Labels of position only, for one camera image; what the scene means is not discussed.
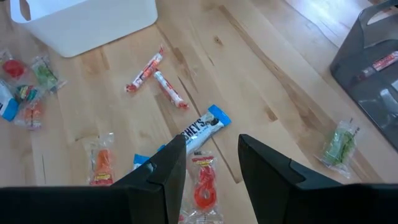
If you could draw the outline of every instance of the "wood grain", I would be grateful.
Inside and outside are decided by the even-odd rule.
[[[241,133],[344,184],[398,181],[398,154],[328,71],[367,0],[162,0],[153,26],[73,58],[47,49],[11,22],[7,2],[0,6],[0,47],[26,62],[48,52],[68,80],[47,98],[41,130],[0,121],[2,186],[86,185],[82,142],[110,132],[121,178],[135,153],[152,156],[212,104],[232,120],[202,147],[218,157],[226,223],[256,222],[239,167]],[[133,95],[123,92],[161,44],[159,69],[188,111],[171,105],[154,79]],[[314,155],[351,118],[363,132],[346,179]]]

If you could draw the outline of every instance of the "black object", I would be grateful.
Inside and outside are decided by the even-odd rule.
[[[345,92],[398,150],[398,62],[381,71],[369,68],[398,51],[398,15],[368,24],[378,12],[396,4],[398,0],[388,0],[363,10],[330,70]],[[372,75],[364,80],[359,78],[365,73]]]
[[[241,134],[243,179],[259,224],[395,223],[398,185],[341,185]]]
[[[19,187],[0,190],[0,223],[175,224],[185,182],[185,138],[110,187]]]

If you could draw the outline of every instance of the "red and white wrapper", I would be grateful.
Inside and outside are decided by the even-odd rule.
[[[170,83],[163,77],[160,71],[155,72],[155,78],[159,82],[159,85],[166,95],[166,97],[178,108],[188,109],[189,106],[181,96],[175,91],[175,89],[170,85]]]
[[[148,64],[142,69],[142,71],[138,74],[136,79],[132,81],[130,84],[127,84],[124,90],[126,92],[135,92],[138,88],[156,71],[156,67],[159,65],[160,61],[163,59],[163,46],[160,46],[160,50],[152,59],[148,62]]]
[[[396,62],[398,62],[398,51],[395,51],[389,54],[387,57],[375,61],[371,67],[365,68],[362,71],[364,74],[363,79],[373,75],[376,71],[380,72],[381,70]]]

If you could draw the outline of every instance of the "blue candy wrapper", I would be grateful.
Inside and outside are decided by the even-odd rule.
[[[208,108],[208,112],[188,126],[181,134],[185,136],[187,155],[202,146],[207,139],[223,127],[231,123],[227,114],[216,105]]]
[[[132,169],[133,170],[137,169],[138,167],[143,165],[143,163],[145,163],[149,158],[150,157],[135,154]]]

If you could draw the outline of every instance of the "gray plastic basket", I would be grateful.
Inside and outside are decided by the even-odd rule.
[[[398,62],[377,71],[373,63],[398,51],[398,15],[368,24],[378,12],[398,4],[390,0],[362,11],[333,60],[336,81],[398,149]],[[366,70],[370,76],[364,76]]]

